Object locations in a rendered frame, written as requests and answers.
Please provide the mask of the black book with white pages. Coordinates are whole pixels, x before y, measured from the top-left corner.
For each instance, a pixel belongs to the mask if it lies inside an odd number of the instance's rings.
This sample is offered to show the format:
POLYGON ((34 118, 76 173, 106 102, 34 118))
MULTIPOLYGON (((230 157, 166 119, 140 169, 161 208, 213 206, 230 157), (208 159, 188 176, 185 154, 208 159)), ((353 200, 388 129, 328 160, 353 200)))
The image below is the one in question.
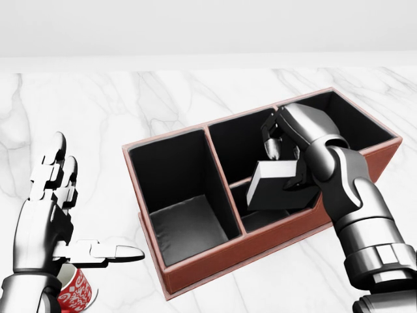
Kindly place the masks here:
POLYGON ((246 202, 249 211, 304 209, 319 193, 316 185, 285 190, 290 178, 296 177, 295 160, 259 161, 255 168, 246 202))

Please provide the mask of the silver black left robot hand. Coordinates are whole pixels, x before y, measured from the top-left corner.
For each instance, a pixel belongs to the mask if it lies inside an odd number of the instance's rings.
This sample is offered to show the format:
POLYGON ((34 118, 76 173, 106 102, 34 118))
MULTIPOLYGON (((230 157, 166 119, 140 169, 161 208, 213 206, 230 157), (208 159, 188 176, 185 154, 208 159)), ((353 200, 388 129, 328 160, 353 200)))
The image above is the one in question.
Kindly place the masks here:
POLYGON ((109 262, 144 259, 132 246, 104 244, 96 239, 72 240, 69 210, 76 205, 78 163, 66 155, 66 138, 56 132, 34 167, 32 187, 24 202, 14 237, 13 270, 57 275, 61 265, 106 267, 109 262))

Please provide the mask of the red-brown desk caddy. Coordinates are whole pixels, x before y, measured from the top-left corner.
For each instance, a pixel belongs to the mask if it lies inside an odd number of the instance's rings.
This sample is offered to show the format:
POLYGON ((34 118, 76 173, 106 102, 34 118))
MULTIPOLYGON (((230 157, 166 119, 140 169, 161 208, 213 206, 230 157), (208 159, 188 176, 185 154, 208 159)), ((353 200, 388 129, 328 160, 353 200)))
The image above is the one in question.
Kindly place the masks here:
MULTIPOLYGON (((324 111, 348 148, 379 178, 401 137, 334 89, 272 104, 195 128, 125 145, 140 220, 162 281, 173 298, 235 268, 333 224, 319 187, 304 209, 249 211, 255 168, 269 159, 261 127, 280 106, 303 104, 324 111)), ((295 160, 283 138, 279 160, 295 160)))

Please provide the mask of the red white patterned mug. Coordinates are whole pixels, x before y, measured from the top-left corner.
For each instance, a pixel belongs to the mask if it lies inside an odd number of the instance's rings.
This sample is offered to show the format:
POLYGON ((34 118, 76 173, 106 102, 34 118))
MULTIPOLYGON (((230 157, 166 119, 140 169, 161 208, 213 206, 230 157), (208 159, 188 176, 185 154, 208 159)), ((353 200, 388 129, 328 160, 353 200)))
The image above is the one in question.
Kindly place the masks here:
POLYGON ((81 269, 63 264, 57 278, 62 283, 58 296, 61 313, 81 313, 94 303, 98 289, 89 284, 81 269))

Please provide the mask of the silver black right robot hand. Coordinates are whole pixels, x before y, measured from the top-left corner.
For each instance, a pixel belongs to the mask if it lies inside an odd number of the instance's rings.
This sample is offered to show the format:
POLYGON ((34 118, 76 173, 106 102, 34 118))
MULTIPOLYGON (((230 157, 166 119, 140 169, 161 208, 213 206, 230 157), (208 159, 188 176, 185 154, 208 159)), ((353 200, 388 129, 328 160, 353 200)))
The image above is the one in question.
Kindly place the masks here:
POLYGON ((296 174, 284 184, 285 190, 297 190, 312 182, 331 178, 336 161, 328 146, 348 148, 333 120, 322 110, 298 103, 280 106, 261 127, 266 153, 271 160, 283 154, 283 138, 293 141, 291 149, 298 159, 296 174))

